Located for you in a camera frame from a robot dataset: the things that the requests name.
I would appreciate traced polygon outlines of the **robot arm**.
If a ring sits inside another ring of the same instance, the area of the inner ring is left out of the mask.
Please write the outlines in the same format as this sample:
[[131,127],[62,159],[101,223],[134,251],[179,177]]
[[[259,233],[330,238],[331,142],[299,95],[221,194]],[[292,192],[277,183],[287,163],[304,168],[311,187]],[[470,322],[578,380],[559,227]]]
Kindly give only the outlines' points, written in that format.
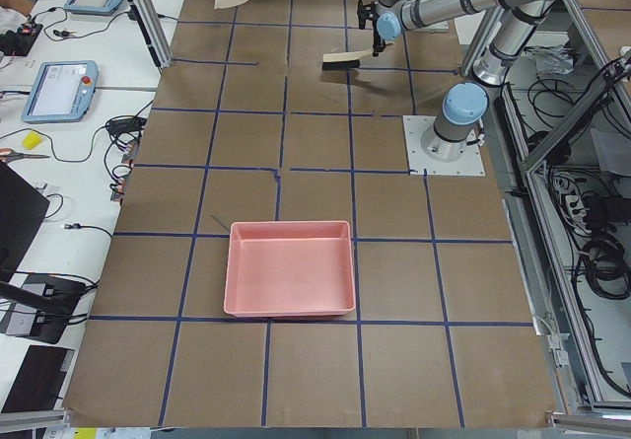
[[457,160],[472,128],[486,113],[490,91],[505,82],[527,42],[558,0],[374,0],[357,6],[360,27],[373,28],[373,53],[405,34],[448,21],[468,22],[462,83],[447,90],[423,151],[441,162]]

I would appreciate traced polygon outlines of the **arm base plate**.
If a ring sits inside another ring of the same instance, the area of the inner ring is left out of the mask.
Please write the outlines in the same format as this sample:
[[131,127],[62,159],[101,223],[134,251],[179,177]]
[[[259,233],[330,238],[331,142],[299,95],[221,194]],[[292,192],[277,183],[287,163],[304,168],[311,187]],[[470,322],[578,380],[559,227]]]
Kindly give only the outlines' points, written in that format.
[[435,132],[432,115],[404,115],[403,133],[412,176],[484,177],[478,134],[472,127],[466,139],[448,142]]

